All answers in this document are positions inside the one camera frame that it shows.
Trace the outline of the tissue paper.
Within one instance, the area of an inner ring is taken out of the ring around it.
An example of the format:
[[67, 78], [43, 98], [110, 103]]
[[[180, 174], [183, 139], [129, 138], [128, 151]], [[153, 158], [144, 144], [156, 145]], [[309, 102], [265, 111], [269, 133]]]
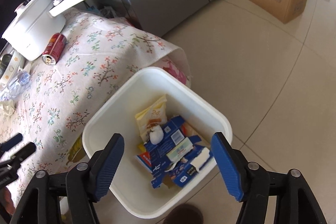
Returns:
[[15, 112], [15, 102], [13, 100], [1, 100], [0, 109], [4, 116], [10, 117]]

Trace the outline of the blue carton box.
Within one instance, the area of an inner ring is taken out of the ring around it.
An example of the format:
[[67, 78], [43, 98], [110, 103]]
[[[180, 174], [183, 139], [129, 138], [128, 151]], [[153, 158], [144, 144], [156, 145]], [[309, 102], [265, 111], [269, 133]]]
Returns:
[[150, 139], [138, 145], [135, 159], [151, 175], [154, 189], [162, 184], [183, 188], [213, 158], [210, 145], [180, 115], [149, 130]]

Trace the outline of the clear plastic water bottle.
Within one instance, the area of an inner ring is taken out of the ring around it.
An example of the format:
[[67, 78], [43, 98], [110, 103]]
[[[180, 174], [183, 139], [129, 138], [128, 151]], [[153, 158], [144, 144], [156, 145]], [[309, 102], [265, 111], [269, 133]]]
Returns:
[[26, 71], [18, 72], [1, 91], [1, 102], [15, 100], [30, 87], [30, 84], [31, 75]]

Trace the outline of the yellow snack packet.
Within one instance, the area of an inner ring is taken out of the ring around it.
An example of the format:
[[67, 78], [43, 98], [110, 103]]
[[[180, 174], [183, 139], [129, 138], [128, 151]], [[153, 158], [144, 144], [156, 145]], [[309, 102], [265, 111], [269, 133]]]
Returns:
[[167, 122], [166, 95], [161, 96], [154, 104], [135, 115], [139, 129], [139, 135], [143, 142], [150, 139], [149, 130], [157, 125], [164, 125]]

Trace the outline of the white trash bin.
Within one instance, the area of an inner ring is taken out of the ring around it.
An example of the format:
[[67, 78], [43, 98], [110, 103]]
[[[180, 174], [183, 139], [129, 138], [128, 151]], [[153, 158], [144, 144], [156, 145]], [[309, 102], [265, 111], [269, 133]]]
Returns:
[[115, 133], [125, 148], [110, 191], [132, 215], [160, 217], [216, 166], [214, 133], [232, 141], [228, 119], [162, 69], [132, 76], [90, 119], [83, 131], [88, 156]]

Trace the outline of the white ceramic bowl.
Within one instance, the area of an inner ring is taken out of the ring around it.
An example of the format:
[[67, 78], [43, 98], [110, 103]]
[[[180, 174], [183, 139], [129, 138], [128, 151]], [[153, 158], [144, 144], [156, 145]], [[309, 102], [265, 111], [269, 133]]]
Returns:
[[24, 68], [26, 62], [25, 58], [16, 50], [12, 50], [9, 54], [12, 55], [12, 59], [9, 62], [5, 73], [1, 77], [1, 89], [5, 88], [8, 82]]

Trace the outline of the dark green pumpkin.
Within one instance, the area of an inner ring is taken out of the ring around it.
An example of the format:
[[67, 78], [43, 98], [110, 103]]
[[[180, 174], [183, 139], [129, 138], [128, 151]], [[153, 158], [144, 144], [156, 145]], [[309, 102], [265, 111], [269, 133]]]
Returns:
[[3, 74], [5, 73], [7, 67], [9, 66], [9, 62], [12, 59], [12, 55], [7, 53], [5, 55], [3, 55], [1, 62], [0, 62], [0, 77], [3, 76]]

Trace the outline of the red soda can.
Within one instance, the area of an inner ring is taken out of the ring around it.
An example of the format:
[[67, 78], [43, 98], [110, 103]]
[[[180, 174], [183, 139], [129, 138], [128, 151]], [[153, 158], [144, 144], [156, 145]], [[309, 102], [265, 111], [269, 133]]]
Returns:
[[66, 42], [67, 38], [63, 34], [61, 33], [54, 34], [50, 38], [45, 51], [42, 53], [42, 61], [46, 65], [55, 65], [60, 59], [60, 56], [62, 54], [62, 51], [64, 50]]

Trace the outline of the floral tablecloth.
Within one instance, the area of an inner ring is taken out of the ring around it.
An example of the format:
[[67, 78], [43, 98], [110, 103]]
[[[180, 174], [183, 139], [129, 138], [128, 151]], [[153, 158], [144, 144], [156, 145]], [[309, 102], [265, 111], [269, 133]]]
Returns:
[[8, 188], [18, 203], [37, 170], [62, 173], [85, 159], [82, 133], [97, 110], [139, 70], [159, 67], [190, 86], [184, 51], [139, 30], [126, 19], [106, 19], [70, 9], [62, 31], [67, 42], [59, 61], [31, 64], [30, 87], [1, 115], [1, 141], [20, 133], [37, 149]]

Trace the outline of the white electric cooking pot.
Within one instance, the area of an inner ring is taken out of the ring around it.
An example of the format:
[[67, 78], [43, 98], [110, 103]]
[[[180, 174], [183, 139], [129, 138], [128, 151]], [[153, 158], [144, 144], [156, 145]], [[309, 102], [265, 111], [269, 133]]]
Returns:
[[61, 32], [66, 19], [62, 12], [85, 0], [31, 0], [15, 9], [16, 17], [2, 34], [18, 53], [28, 61], [42, 55], [52, 35]]

